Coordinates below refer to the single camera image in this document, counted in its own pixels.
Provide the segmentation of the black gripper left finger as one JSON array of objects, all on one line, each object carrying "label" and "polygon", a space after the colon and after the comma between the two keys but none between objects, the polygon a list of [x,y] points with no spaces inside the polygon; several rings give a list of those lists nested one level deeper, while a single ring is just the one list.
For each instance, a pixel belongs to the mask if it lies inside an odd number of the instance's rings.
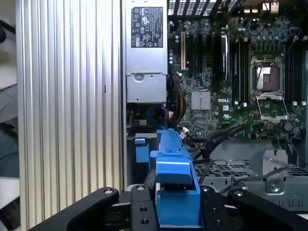
[{"label": "black gripper left finger", "polygon": [[133,186],[120,194],[105,187],[31,228],[33,231],[157,231],[149,188]]}]

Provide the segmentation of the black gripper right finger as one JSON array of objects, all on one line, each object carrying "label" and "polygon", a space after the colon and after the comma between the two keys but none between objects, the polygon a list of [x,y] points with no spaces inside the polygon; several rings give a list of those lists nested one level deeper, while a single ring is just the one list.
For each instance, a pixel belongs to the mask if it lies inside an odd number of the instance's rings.
[{"label": "black gripper right finger", "polygon": [[308,221],[249,191],[234,189],[223,196],[200,188],[200,218],[205,231],[306,231]]}]

